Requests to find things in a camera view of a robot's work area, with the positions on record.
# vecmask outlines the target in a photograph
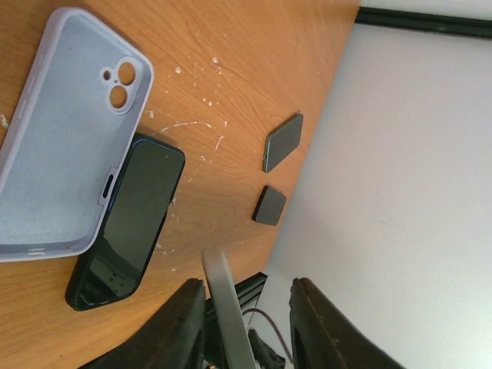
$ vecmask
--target wood grain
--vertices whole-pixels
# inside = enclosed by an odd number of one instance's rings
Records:
[[[167,255],[154,255],[129,299],[76,313],[64,301],[74,258],[0,264],[0,367],[70,368],[106,352],[183,281],[203,277],[202,249],[225,248],[236,281],[262,270],[278,227],[251,220],[256,200],[265,184],[293,191],[357,12],[355,0],[2,0],[6,121],[48,16],[63,5],[87,8],[151,59],[139,131],[181,148],[187,164],[159,238]],[[301,145],[266,175],[264,140],[296,111]]]

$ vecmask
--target smartphone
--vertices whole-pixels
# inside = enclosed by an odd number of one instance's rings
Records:
[[[65,300],[71,307],[96,308],[137,290],[184,167],[182,151],[136,134],[101,230],[78,257],[68,283]]]

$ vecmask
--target white phone case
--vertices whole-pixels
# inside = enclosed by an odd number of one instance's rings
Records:
[[[118,77],[125,62],[129,86]],[[52,13],[0,149],[0,261],[92,245],[153,79],[150,61],[95,16]],[[115,86],[128,96],[118,108]]]

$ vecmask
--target phone screen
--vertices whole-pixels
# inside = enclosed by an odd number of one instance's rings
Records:
[[[140,284],[185,164],[184,155],[142,139],[115,185],[78,304],[106,304]]]

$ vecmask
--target black cable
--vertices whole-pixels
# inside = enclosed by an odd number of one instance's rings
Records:
[[[277,335],[278,340],[280,341],[280,344],[282,345],[282,348],[284,349],[285,356],[287,356],[287,359],[290,361],[291,364],[293,364],[294,358],[292,357],[291,352],[289,351],[287,345],[285,344],[284,338],[282,337],[280,331],[277,328],[277,325],[274,323],[274,321],[270,317],[270,315],[268,315],[267,313],[265,313],[264,311],[262,311],[261,309],[258,309],[256,307],[251,307],[251,308],[243,311],[243,315],[246,315],[248,313],[259,313],[261,316],[263,316],[268,321],[268,323],[270,323],[271,327],[274,328],[275,334]]]

